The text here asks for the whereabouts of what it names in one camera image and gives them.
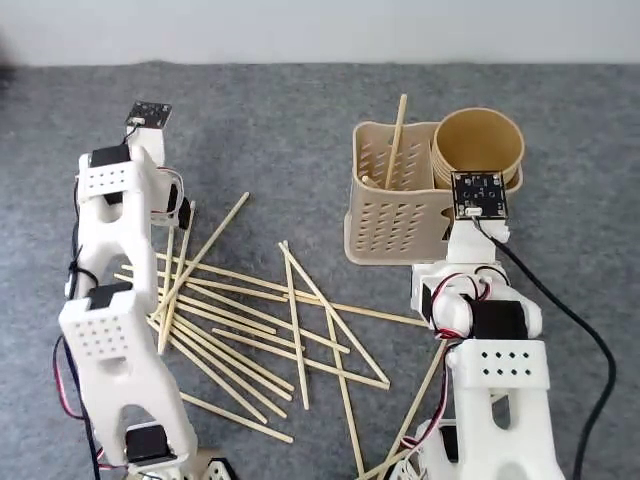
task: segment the pile of chopsticks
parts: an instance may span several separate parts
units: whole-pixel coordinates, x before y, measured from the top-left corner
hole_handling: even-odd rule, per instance
[[[266,427],[265,425],[268,423],[268,419],[264,411],[269,410],[281,418],[287,418],[286,412],[276,405],[267,396],[267,393],[276,395],[286,401],[292,401],[292,393],[295,387],[270,371],[267,366],[260,365],[247,355],[235,350],[228,342],[232,341],[249,345],[295,362],[297,365],[302,403],[305,410],[308,410],[310,407],[306,378],[307,369],[312,368],[337,376],[340,383],[358,475],[360,475],[360,478],[371,478],[374,474],[378,473],[379,470],[375,472],[372,470],[365,473],[347,381],[358,382],[384,390],[388,390],[391,383],[338,312],[356,313],[418,327],[425,327],[426,325],[424,322],[413,318],[329,301],[293,255],[286,241],[278,244],[284,260],[284,270],[287,279],[286,285],[202,263],[204,256],[238,213],[248,197],[249,194],[245,193],[240,198],[204,246],[191,260],[186,259],[186,253],[193,227],[195,202],[191,204],[191,218],[188,228],[184,232],[178,257],[173,256],[174,230],[170,228],[167,252],[166,254],[157,254],[158,259],[163,260],[165,263],[164,270],[158,270],[157,272],[158,278],[162,282],[162,287],[158,289],[160,304],[156,311],[148,317],[149,325],[158,332],[158,352],[162,354],[167,344],[173,346],[223,391],[236,400],[246,413],[250,414],[250,417],[243,417],[192,395],[181,393],[184,401],[287,443],[292,443],[293,437]],[[130,265],[122,265],[122,269],[123,271],[116,273],[115,277],[124,281],[132,281],[130,274],[132,267]],[[192,276],[196,270],[215,274],[217,277],[239,280],[247,284],[247,286],[238,286]],[[295,288],[293,280],[294,272],[303,279],[310,292]],[[271,314],[245,305],[227,296],[228,292],[273,302],[288,302],[290,318],[286,320],[277,318]],[[200,294],[202,297],[207,298],[209,302],[194,298],[192,296],[193,293]],[[318,335],[300,327],[297,315],[297,303],[315,305],[325,310],[327,329],[329,332],[328,337]],[[211,321],[216,324],[216,326],[210,331],[204,330],[185,318],[185,313]],[[338,343],[336,336],[337,329],[343,332],[349,340],[349,344],[343,345]],[[287,334],[286,336],[280,336],[278,335],[278,331],[286,331]],[[303,339],[305,342],[316,342],[326,348],[330,348],[333,351],[333,365],[305,357]],[[375,373],[374,377],[360,375],[343,368],[342,355],[352,353],[353,349],[355,349],[371,367]],[[436,357],[437,358],[434,359],[434,365],[439,361],[438,355],[436,355]],[[237,372],[244,374],[249,381],[255,383],[249,383],[248,380],[238,375]],[[265,390],[261,391],[256,387],[264,388]],[[420,398],[416,398],[414,402],[416,407],[420,399],[421,396]],[[252,401],[264,407],[263,411],[259,410],[254,403],[251,403]],[[403,428],[398,434],[398,441],[402,435],[404,435],[414,413],[415,411],[410,411],[409,415],[407,415]],[[394,443],[394,448],[392,448],[387,460],[392,458],[397,448],[398,445]]]

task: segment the wire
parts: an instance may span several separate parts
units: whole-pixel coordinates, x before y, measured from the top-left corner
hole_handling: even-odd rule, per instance
[[[451,350],[461,345],[462,342],[464,342],[464,340],[447,346],[447,348],[444,351],[444,354],[442,355],[442,384],[440,386],[440,400],[438,401],[438,406],[433,416],[431,417],[431,421],[429,422],[429,425],[427,426],[427,428],[422,433],[419,439],[405,436],[400,442],[403,446],[412,449],[409,455],[407,455],[407,457],[405,458],[405,461],[407,461],[408,458],[411,455],[413,455],[422,446],[422,444],[426,441],[429,435],[431,435],[431,433],[436,429],[436,427],[440,424],[440,421],[444,417],[444,412],[447,409],[447,398],[448,398],[448,390],[449,390],[449,370],[447,369],[447,362],[446,362],[447,355],[451,353]]]
[[[127,133],[124,138],[122,139],[122,143],[120,145],[124,145],[125,143],[127,143],[127,140],[129,140],[129,137],[131,137],[131,135],[133,135],[135,133],[136,130],[138,130],[138,128],[140,128],[140,124],[136,123],[133,126],[133,130],[131,130],[129,133]]]
[[[62,343],[63,336],[60,335],[56,340],[55,345],[53,346],[53,378],[56,382],[56,389],[58,390],[58,398],[60,399],[60,405],[69,417],[75,420],[84,420],[82,415],[76,413],[69,404],[69,400],[67,399],[67,394],[65,392],[64,383],[62,381],[62,376],[60,375],[60,365],[58,363],[58,348]]]
[[[495,267],[492,267],[491,265],[480,265],[478,268],[476,268],[473,273],[475,273],[476,275],[478,274],[478,272],[482,271],[482,270],[491,270],[492,272],[496,272],[498,275],[500,275],[502,277],[502,279],[505,281],[505,283],[507,285],[511,285],[511,282],[509,281],[509,279],[507,278],[507,276],[502,273],[500,270],[498,270]]]
[[[71,262],[69,262],[69,290],[67,292],[67,299],[72,300],[76,294],[76,288],[78,286],[78,274],[82,273],[83,275],[88,276],[94,285],[97,287],[100,282],[98,281],[98,277],[96,277],[93,272],[82,268],[78,264],[78,258],[80,257],[80,252],[82,251],[82,245],[78,246],[78,229],[80,228],[80,209],[78,207],[78,178],[76,177],[76,181],[73,186],[73,208],[76,213],[76,221],[73,224],[73,229],[71,231]]]
[[[433,294],[431,295],[431,305],[433,306],[436,299],[438,298],[438,296],[444,291],[444,289],[446,288],[447,284],[449,283],[449,281],[453,280],[454,278],[457,278],[459,276],[463,276],[463,278],[467,278],[471,284],[473,285],[473,291],[475,293],[475,299],[476,300],[481,300],[481,298],[479,298],[479,292],[478,292],[478,286],[476,285],[476,282],[473,280],[473,278],[471,278],[469,275],[464,274],[464,273],[460,273],[460,272],[456,272],[456,273],[452,273],[451,275],[446,276],[439,284],[438,286],[434,289]],[[457,339],[457,338],[464,338],[464,335],[461,332],[458,332],[456,330],[453,330],[451,328],[441,328],[438,327],[438,324],[436,323],[436,320],[433,316],[433,308],[431,311],[431,321],[433,323],[433,331],[435,333],[435,338],[439,339],[439,340],[452,340],[452,339]]]
[[[80,410],[82,411],[82,419],[84,420],[84,430],[87,436],[87,443],[89,444],[89,452],[91,453],[91,464],[93,466],[93,477],[95,480],[100,480],[100,464],[98,463],[98,452],[96,451],[96,444],[93,440],[93,432],[91,429],[91,420],[89,420],[89,414],[87,413],[87,409],[84,406],[84,402],[82,401],[82,394],[80,393],[80,379],[78,377],[78,370],[76,368],[76,364],[73,361],[73,356],[71,355],[71,349],[67,344],[66,340],[63,340],[64,345],[64,353],[67,357],[67,363],[69,364],[69,370],[71,370],[71,377],[73,378],[73,383],[76,386],[76,391],[78,392],[78,398],[80,400]]]
[[[151,210],[151,215],[152,216],[163,215],[163,216],[171,217],[176,213],[178,213],[178,211],[180,210],[180,206],[184,201],[184,180],[182,179],[182,175],[180,175],[176,170],[172,168],[157,167],[157,169],[164,173],[167,173],[170,177],[173,177],[173,181],[171,182],[171,184],[176,186],[178,190],[178,195],[176,197],[176,202],[175,202],[175,206],[173,207],[173,210],[171,211]]]
[[[616,360],[613,356],[613,353],[609,349],[609,346],[604,341],[604,339],[600,336],[600,334],[591,326],[588,322],[583,320],[577,313],[575,313],[571,308],[569,308],[566,304],[564,304],[558,297],[556,297],[539,279],[536,277],[531,270],[518,258],[518,256],[504,243],[499,242],[495,238],[488,235],[480,226],[480,222],[478,219],[474,218],[473,223],[476,228],[489,240],[493,242],[493,244],[498,248],[502,253],[504,253],[507,257],[511,259],[513,263],[515,263],[522,273],[533,283],[538,290],[540,290],[556,307],[558,307],[563,313],[565,313],[571,320],[577,323],[585,332],[589,334],[589,336],[596,342],[603,355],[607,359],[607,383],[605,384],[598,401],[593,406],[589,417],[587,418],[584,426],[582,427],[582,432],[580,433],[580,439],[578,441],[578,447],[576,450],[576,456],[573,464],[573,480],[580,480],[582,478],[582,466],[584,463],[584,457],[587,451],[587,444],[589,442],[589,436],[591,435],[591,431],[593,430],[594,425],[598,421],[598,417],[602,413],[605,404],[609,400],[611,393],[616,384],[616,376],[617,376],[617,366]]]

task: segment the white wall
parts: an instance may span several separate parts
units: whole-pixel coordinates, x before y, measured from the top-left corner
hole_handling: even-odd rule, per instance
[[[0,0],[0,61],[638,62],[639,0]]]

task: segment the black circuit board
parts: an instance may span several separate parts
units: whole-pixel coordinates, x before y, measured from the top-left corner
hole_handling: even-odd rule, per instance
[[[507,218],[507,198],[500,172],[453,172],[451,181],[456,220],[470,220],[468,208],[482,209],[478,220]]]
[[[142,128],[164,128],[169,115],[171,115],[171,105],[168,103],[150,103],[136,101],[127,116],[125,124],[128,127]]]

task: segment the bamboo skewer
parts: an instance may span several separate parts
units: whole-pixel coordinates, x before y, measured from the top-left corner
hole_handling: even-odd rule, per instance
[[[336,330],[333,326],[333,318],[328,311],[327,327],[329,328],[329,338],[336,341]],[[336,368],[342,370],[342,359],[340,358],[340,352],[333,351],[333,358],[336,363]],[[356,467],[358,469],[358,475],[364,474],[364,464],[362,463],[362,452],[360,450],[360,441],[358,440],[358,432],[356,430],[356,422],[353,418],[353,410],[351,409],[351,400],[349,399],[349,390],[347,389],[347,381],[344,377],[338,377],[340,382],[340,393],[342,394],[342,402],[344,403],[344,413],[347,416],[347,425],[349,427],[349,435],[351,436],[351,446],[353,447],[353,455],[356,458]]]
[[[235,300],[231,300],[230,298],[227,298],[223,295],[219,295],[215,292],[207,290],[206,288],[202,288],[202,287],[198,287],[197,285],[190,284],[189,282],[187,282],[186,286],[192,290],[195,290],[196,292],[199,292],[203,295],[208,296],[209,298],[213,298],[214,300],[217,300],[221,303],[226,303],[227,305],[237,308],[238,310],[241,310],[246,313],[250,313],[251,315],[255,315],[256,317],[261,318],[266,322],[270,322],[273,325],[277,325],[281,328],[286,328],[287,330],[293,331],[293,326],[291,324],[284,322],[279,318],[274,317],[273,315],[269,315],[267,313],[261,312],[260,310],[256,310],[255,308],[247,307],[242,303],[236,302]],[[326,345],[327,347],[337,348],[343,353],[349,353],[351,351],[349,348],[343,345],[332,342],[331,340],[327,340],[326,338],[321,337],[320,335],[316,335],[315,333],[305,330],[303,328],[299,329],[299,331],[300,331],[300,335],[302,335],[303,337],[306,337],[310,340]]]
[[[165,262],[165,265],[171,265],[170,262]],[[121,268],[123,270],[133,270],[131,265],[122,264]],[[161,278],[166,278],[167,273],[161,270],[158,270],[158,276]],[[170,274],[171,279],[175,280],[175,273]],[[264,298],[265,300],[271,300],[273,302],[286,303],[287,299],[280,297],[278,295],[274,295],[272,293],[261,292],[260,290],[253,290],[251,288],[238,287],[237,285],[229,285],[227,283],[214,282],[213,280],[205,280],[203,278],[189,277],[189,282],[195,283],[196,285],[201,285],[203,287],[214,288],[216,290],[227,290],[229,292],[242,293],[243,295],[249,295],[251,297]]]
[[[356,478],[356,480],[369,480],[370,478],[375,477],[379,473],[386,472],[387,470],[389,470],[390,467],[393,467],[396,463],[398,463],[404,457],[409,455],[409,452],[411,452],[411,450],[407,449],[407,450],[401,451],[400,453],[395,454],[389,460],[382,462],[380,465],[378,465],[375,468],[372,468],[364,475],[360,475],[358,478]]]
[[[289,298],[288,294],[283,295],[284,298]],[[318,307],[323,307],[322,302],[318,300],[316,297],[309,298],[306,296],[300,296],[296,294],[296,300],[302,303],[307,303],[309,305],[316,305]],[[410,317],[403,317],[401,315],[396,315],[394,313],[385,313],[378,312],[376,310],[371,310],[369,308],[356,307],[353,305],[344,305],[342,303],[330,302],[331,306],[336,310],[341,310],[343,312],[349,313],[357,313],[359,315],[364,315],[366,317],[374,317],[382,320],[390,320],[392,322],[406,323],[407,325],[414,325],[416,327],[427,327],[426,322],[422,320],[418,320]]]
[[[156,253],[156,257],[166,261],[167,260],[167,256],[164,253]],[[178,259],[176,257],[173,257],[172,260],[174,262],[177,262]],[[187,265],[191,266],[191,265],[195,265],[194,268],[197,268],[198,270],[202,270],[204,272],[211,272],[211,273],[215,273],[217,275],[222,275],[223,277],[229,277],[229,278],[235,278],[237,280],[242,280],[243,282],[247,282],[247,283],[251,283],[253,285],[258,285],[261,287],[265,287],[265,288],[269,288],[271,290],[277,290],[279,292],[283,292],[286,293],[287,287],[284,287],[282,285],[279,285],[277,283],[274,282],[269,282],[267,280],[262,280],[261,278],[257,278],[257,277],[252,277],[250,275],[245,275],[243,273],[238,273],[238,272],[234,272],[232,270],[226,270],[224,268],[219,268],[219,267],[214,267],[212,265],[207,265],[206,263],[193,263],[189,260],[187,260]],[[309,293],[306,292],[296,292],[296,294],[306,294],[309,296],[313,296]]]
[[[393,457],[393,455],[398,451],[398,448],[400,447],[400,442],[402,441],[402,437],[404,437],[404,435],[407,433],[407,430],[409,429],[409,426],[411,425],[411,421],[413,420],[413,417],[415,416],[416,411],[418,410],[418,407],[422,402],[422,398],[424,397],[424,394],[426,393],[427,388],[429,388],[429,384],[433,379],[433,375],[436,373],[436,370],[440,365],[440,361],[442,359],[442,355],[444,354],[446,347],[447,347],[447,341],[442,340],[440,342],[440,345],[438,346],[438,350],[436,350],[436,353],[433,356],[433,360],[431,361],[431,365],[429,365],[429,369],[427,370],[424,380],[422,381],[422,384],[418,389],[418,393],[416,393],[416,398],[413,399],[413,403],[411,404],[411,407],[409,407],[409,411],[407,412],[407,415],[404,417],[404,421],[400,426],[400,430],[398,430],[398,434],[396,435],[396,438],[393,441],[391,448],[389,449],[389,453],[387,454],[387,458],[385,459],[385,461],[389,461]],[[385,472],[381,472],[378,475],[377,480],[382,480],[384,478],[384,474]]]
[[[153,328],[156,332],[160,333],[160,327],[151,320],[147,321],[151,328]],[[267,417],[262,415],[253,405],[251,405],[247,400],[245,400],[242,395],[240,395],[231,385],[229,385],[220,375],[211,370],[202,360],[200,360],[196,355],[194,355],[187,347],[182,345],[178,340],[169,336],[169,343],[173,345],[175,348],[180,351],[185,357],[191,360],[196,367],[202,370],[205,375],[207,375],[211,380],[217,383],[222,389],[231,395],[240,405],[242,405],[249,413],[251,413],[254,417],[260,420],[262,423],[267,423]]]
[[[263,338],[264,340],[275,343],[277,345],[282,345],[283,347],[290,348],[291,350],[295,350],[296,348],[295,344],[291,340],[286,340],[284,338],[278,337],[277,335],[271,335],[270,333],[264,333],[263,331],[256,330],[255,328],[246,327],[240,323],[235,323],[231,320],[227,320],[223,317],[213,315],[209,312],[205,312],[204,310],[200,310],[198,308],[190,307],[189,305],[185,305],[180,302],[178,302],[178,309],[185,312],[193,313],[195,315],[198,315],[199,317],[206,318],[207,320],[212,320],[216,323],[226,325],[227,327],[235,328],[236,330],[240,330],[241,332],[248,333],[249,335]]]
[[[240,385],[247,393],[249,393],[251,396],[253,396],[256,400],[258,400],[260,403],[262,403],[265,407],[269,408],[271,411],[273,411],[276,415],[282,417],[282,418],[287,418],[287,414],[284,412],[284,410],[282,410],[280,407],[278,407],[275,403],[273,403],[271,400],[269,400],[267,397],[265,397],[262,393],[260,393],[254,386],[252,386],[249,382],[247,382],[246,380],[244,380],[242,377],[240,377],[236,372],[234,372],[233,370],[231,370],[229,367],[227,367],[224,363],[222,363],[220,360],[218,360],[216,357],[214,357],[213,355],[211,355],[209,352],[207,352],[204,348],[202,348],[200,345],[198,345],[196,342],[194,342],[193,340],[191,340],[189,338],[188,335],[185,335],[184,333],[182,333],[181,331],[178,331],[176,329],[174,329],[171,332],[172,335],[174,335],[178,340],[180,340],[183,344],[185,344],[186,346],[188,346],[189,348],[191,348],[191,350],[193,350],[194,352],[196,352],[198,355],[200,355],[202,358],[206,359],[207,361],[209,361],[209,363],[211,363],[213,366],[215,366],[219,371],[221,371],[222,373],[224,373],[227,377],[229,377],[231,380],[233,380],[234,382],[236,382],[238,385]]]
[[[236,352],[229,345],[227,345],[224,342],[221,342],[220,340],[218,340],[216,337],[214,337],[210,333],[207,333],[206,331],[204,331],[200,327],[194,325],[189,320],[184,318],[182,315],[176,314],[175,317],[176,317],[176,320],[178,320],[178,322],[180,322],[183,326],[185,326],[188,329],[192,330],[193,332],[197,333],[202,338],[207,340],[209,343],[211,343],[215,347],[218,347],[218,349],[220,349],[223,352],[225,352],[226,354],[228,354],[230,357],[235,358],[237,361],[239,361],[239,362],[243,363],[244,365],[252,368],[257,373],[261,374],[265,379],[271,380],[271,382],[273,382],[273,384],[278,384],[282,388],[284,388],[285,390],[288,390],[289,392],[293,392],[293,390],[294,390],[293,385],[291,385],[289,382],[287,382],[287,381],[283,380],[282,378],[278,377],[273,372],[267,370],[262,365],[254,362],[253,360],[251,360],[249,357],[243,355],[242,353]],[[291,396],[289,396],[289,398],[286,398],[287,401],[291,401],[291,399],[292,399]]]
[[[400,137],[402,136],[402,124],[404,123],[404,112],[407,109],[407,94],[403,93],[400,96],[400,105],[398,106],[398,116],[396,117],[396,128],[393,131],[393,143],[391,144],[391,153],[389,154],[389,167],[387,168],[387,178],[384,182],[385,190],[389,190],[391,187],[391,181],[393,180],[393,167],[396,163],[396,156],[398,155],[398,147],[400,146]]]
[[[220,350],[218,347],[213,345],[207,339],[205,339],[201,335],[198,335],[198,333],[196,333],[194,330],[192,330],[191,328],[189,328],[188,326],[183,324],[182,321],[178,320],[177,322],[174,322],[172,328],[174,330],[176,330],[176,329],[180,330],[184,335],[186,335],[188,337],[191,337],[192,340],[198,342],[203,348],[205,348],[209,352],[213,353],[216,357],[219,357],[220,359],[224,360],[229,365],[233,366],[236,370],[239,370],[240,372],[244,373],[245,375],[247,375],[248,377],[252,378],[256,382],[258,382],[261,385],[263,385],[264,387],[268,388],[269,390],[271,390],[273,393],[275,393],[279,397],[284,398],[288,402],[293,400],[293,397],[288,392],[285,392],[280,387],[278,387],[278,386],[274,385],[273,383],[271,383],[269,380],[265,379],[261,375],[258,375],[258,373],[255,372],[254,370],[250,369],[246,365],[244,365],[244,364],[240,363],[239,361],[237,361],[236,359],[234,359],[232,356],[230,356],[227,353],[225,353],[222,350]]]
[[[175,227],[172,225],[169,227],[169,233],[167,235],[167,255],[173,256],[173,237],[175,236]],[[169,292],[169,284],[171,283],[171,263],[164,263],[164,282],[162,283],[162,295],[166,296]],[[160,325],[161,327],[164,325],[165,319],[167,318],[166,310],[162,312],[162,316],[160,317]]]
[[[287,352],[286,350],[283,350],[278,347],[274,347],[273,345],[267,345],[266,343],[253,340],[252,338],[243,337],[242,335],[238,335],[232,332],[227,332],[226,330],[220,330],[218,328],[212,329],[212,332],[221,337],[229,338],[231,340],[235,340],[237,342],[244,343],[246,345],[250,345],[252,347],[258,348],[260,350],[264,350],[265,352],[273,353],[274,355],[278,355],[280,357],[296,361],[296,356],[294,353]],[[309,358],[304,359],[304,364],[307,365],[308,367],[315,368],[316,370],[321,370],[326,373],[338,375],[340,377],[353,380],[354,382],[380,388],[382,390],[389,390],[389,386],[390,386],[389,383],[381,382],[380,380],[374,380],[373,378],[364,377],[362,375],[358,375],[357,373],[349,372],[347,370],[339,370],[335,367],[325,365],[324,363],[320,363],[315,360],[311,360]]]
[[[196,213],[196,202],[192,201],[189,205],[190,207],[190,215],[189,215],[189,225],[187,229],[184,231],[182,236],[182,246],[180,247],[180,257],[178,261],[178,268],[176,269],[176,276],[180,278],[182,274],[182,269],[184,268],[184,261],[187,258],[187,246],[189,245],[189,237],[191,236],[191,227],[193,226],[193,218]],[[163,298],[167,298],[167,294],[169,292],[162,291]],[[171,330],[171,323],[173,322],[173,312],[176,309],[176,296],[174,295],[171,301],[169,302],[169,308],[167,308],[167,314],[165,315],[164,323],[162,324],[162,328],[160,329],[160,334],[158,335],[158,353],[162,355],[164,353],[164,348],[167,345],[167,338],[169,338],[169,331]]]
[[[364,183],[367,187],[380,188],[380,185],[378,185],[373,178],[371,178],[371,177],[369,177],[367,175],[364,175],[362,177],[362,183]]]
[[[204,402],[202,400],[200,400],[199,398],[193,397],[191,395],[188,395],[186,393],[180,392],[180,396],[182,397],[182,399],[185,402],[189,402],[193,405],[196,405],[200,408],[203,408],[205,410],[208,410],[209,412],[215,414],[215,415],[219,415],[221,417],[224,417],[228,420],[231,420],[232,422],[236,422],[239,423],[240,425],[243,425],[245,427],[251,428],[253,430],[256,430],[258,432],[264,433],[266,435],[269,435],[273,438],[276,438],[282,442],[285,443],[293,443],[293,437],[290,437],[289,435],[285,435],[283,433],[277,432],[276,430],[273,430],[272,428],[269,427],[265,427],[263,425],[260,425],[259,423],[253,422],[249,419],[246,419],[244,417],[241,417],[240,415],[236,415],[235,413],[231,413],[228,412],[227,410],[223,410],[220,407],[216,407],[215,405],[211,405],[210,403]]]
[[[132,280],[131,277],[127,277],[126,275],[121,275],[119,273],[114,273],[113,276],[119,280],[126,280],[126,281]],[[242,324],[247,327],[251,327],[252,329],[260,330],[264,333],[269,333],[271,335],[276,334],[276,329],[273,327],[263,325],[259,322],[254,322],[253,320],[249,320],[248,318],[242,317],[240,315],[236,315],[235,313],[232,313],[232,312],[227,312],[226,310],[215,307],[206,302],[201,302],[200,300],[197,300],[195,298],[188,297],[182,293],[178,294],[175,298],[178,300],[178,302],[176,303],[176,306],[178,307],[181,306],[182,309],[185,309],[185,307],[189,307],[189,308],[199,307],[202,310],[206,310],[206,312],[210,312],[211,314],[214,314],[214,313],[217,314],[212,316],[205,316],[204,318],[207,318],[208,320],[213,320],[215,322],[222,323],[223,325],[226,325],[228,327],[237,328],[238,330],[243,330],[242,327],[238,326],[238,324]]]
[[[161,260],[165,260],[167,259],[167,256],[164,253],[156,253],[156,256],[158,258],[160,258]],[[177,257],[173,257],[173,262],[177,262],[178,259]],[[192,262],[190,262],[189,260],[187,260],[187,265],[191,265]],[[229,277],[229,278],[235,278],[237,280],[242,280],[244,282],[247,283],[251,283],[253,285],[258,285],[258,286],[262,286],[265,288],[269,288],[271,290],[277,291],[277,292],[282,292],[283,296],[285,298],[288,298],[288,289],[287,287],[283,286],[283,285],[279,285],[277,283],[273,283],[273,282],[268,282],[266,280],[262,280],[260,278],[256,278],[256,277],[251,277],[249,275],[244,275],[242,273],[237,273],[237,272],[233,272],[231,270],[225,270],[223,268],[218,268],[218,267],[214,267],[211,265],[207,265],[204,263],[199,263],[196,265],[195,268],[198,268],[199,270],[202,271],[206,271],[206,272],[212,272],[212,273],[216,273],[218,275],[222,275],[225,277]],[[200,279],[195,279],[195,278],[190,278],[189,281],[191,283],[199,283]],[[309,293],[309,292],[304,292],[302,290],[296,290],[296,300],[299,302],[305,302],[305,303],[309,303],[311,305],[320,305],[322,306],[322,302],[320,300],[318,300],[318,298]],[[400,322],[400,323],[406,323],[408,325],[415,325],[417,327],[426,327],[425,322],[415,319],[415,318],[411,318],[411,317],[403,317],[401,315],[395,315],[393,313],[385,313],[385,312],[378,312],[376,310],[371,310],[369,308],[362,308],[362,307],[357,307],[357,306],[352,306],[352,305],[344,305],[341,303],[335,303],[335,302],[331,302],[331,305],[336,309],[336,310],[342,310],[345,312],[351,312],[351,313],[357,313],[360,315],[365,315],[367,317],[375,317],[375,318],[380,318],[382,320],[390,320],[393,322]]]
[[[300,274],[300,276],[304,279],[304,281],[307,283],[307,285],[309,286],[309,288],[313,291],[313,293],[315,293],[316,297],[318,297],[318,299],[322,302],[322,304],[324,305],[324,307],[329,311],[329,313],[331,314],[331,316],[333,317],[333,319],[336,321],[336,323],[338,324],[338,326],[340,327],[340,329],[344,332],[344,334],[347,336],[347,338],[351,341],[351,343],[353,343],[353,345],[356,347],[356,349],[360,352],[360,354],[362,355],[362,357],[365,359],[365,361],[369,364],[369,366],[374,370],[374,372],[376,372],[376,374],[378,375],[378,378],[384,382],[384,383],[390,383],[389,379],[387,378],[387,376],[384,374],[384,372],[382,371],[382,369],[378,366],[378,364],[375,362],[375,360],[371,357],[371,355],[369,355],[369,353],[365,350],[365,348],[362,346],[362,344],[360,343],[360,341],[358,340],[358,338],[351,332],[351,330],[349,329],[349,327],[347,327],[346,323],[344,323],[344,321],[342,320],[342,318],[340,318],[340,315],[338,315],[338,313],[335,311],[335,309],[331,306],[331,304],[329,303],[329,301],[325,298],[325,296],[322,294],[322,292],[320,291],[320,289],[316,286],[316,284],[313,282],[313,280],[311,280],[311,277],[309,277],[309,275],[307,274],[307,272],[304,271],[304,269],[302,268],[302,266],[298,263],[298,261],[294,258],[294,256],[289,252],[289,250],[287,250],[286,248],[284,248],[284,245],[282,245],[282,243],[279,243],[278,246],[280,247],[280,250],[282,250],[282,252],[284,253],[284,255],[287,257],[287,259],[291,262],[291,265],[293,265],[293,267],[296,269],[296,271],[298,272],[298,274]]]
[[[151,320],[154,320],[157,316],[158,313],[160,311],[162,311],[162,309],[164,307],[167,306],[167,304],[169,303],[170,299],[176,295],[178,293],[178,289],[182,286],[182,284],[184,282],[187,281],[187,279],[189,278],[189,275],[191,275],[191,272],[193,272],[193,270],[196,268],[196,265],[198,265],[198,263],[200,263],[200,261],[204,258],[204,256],[207,254],[207,252],[209,251],[209,249],[211,248],[211,246],[213,245],[213,243],[216,241],[216,239],[220,236],[220,234],[222,233],[222,231],[226,228],[226,226],[231,222],[231,220],[233,220],[233,217],[236,216],[236,214],[238,213],[238,210],[240,210],[240,208],[242,207],[242,205],[244,205],[244,202],[247,201],[247,198],[249,198],[249,192],[245,192],[242,197],[240,197],[240,200],[238,200],[238,202],[233,206],[233,208],[229,211],[229,213],[227,214],[227,216],[224,218],[224,220],[222,221],[222,223],[218,226],[218,228],[216,228],[216,230],[211,234],[211,236],[209,237],[209,240],[207,240],[207,242],[203,245],[203,247],[200,249],[200,251],[196,254],[195,257],[193,257],[193,260],[191,262],[187,262],[187,269],[182,272],[182,275],[180,275],[180,277],[175,281],[175,283],[173,284],[173,287],[171,288],[171,290],[169,290],[169,293],[167,293],[167,296],[164,297],[162,299],[162,302],[160,302],[160,305],[158,306],[158,308],[156,308],[156,311],[153,312],[153,314],[151,315]]]
[[[230,320],[234,320],[238,323],[241,323],[242,325],[246,325],[247,327],[251,327],[255,330],[259,330],[261,332],[264,332],[266,334],[269,335],[275,335],[276,334],[276,329],[273,327],[269,327],[268,325],[263,325],[260,322],[255,322],[253,320],[250,320],[248,318],[245,318],[241,315],[236,315],[233,312],[228,312],[227,310],[224,310],[222,308],[218,308],[214,305],[210,305],[206,302],[202,302],[200,300],[197,300],[195,298],[191,298],[188,297],[186,295],[179,295],[178,296],[178,300],[180,300],[181,302],[184,303],[188,303],[189,305],[191,305],[191,308],[193,307],[198,307],[200,310],[205,310],[207,312],[209,312],[210,314],[215,314],[216,318],[224,318],[224,319],[230,319]]]
[[[284,242],[285,248],[289,248],[289,243]],[[298,310],[296,309],[296,298],[293,287],[293,275],[291,275],[291,264],[287,258],[284,258],[285,275],[287,277],[287,286],[289,287],[289,308],[291,310],[291,326],[293,328],[293,342],[296,344],[296,363],[298,364],[298,378],[300,379],[300,391],[302,392],[302,406],[305,410],[309,410],[309,392],[307,391],[307,375],[304,371],[304,357],[302,356],[302,348],[300,343],[300,330],[298,329]]]

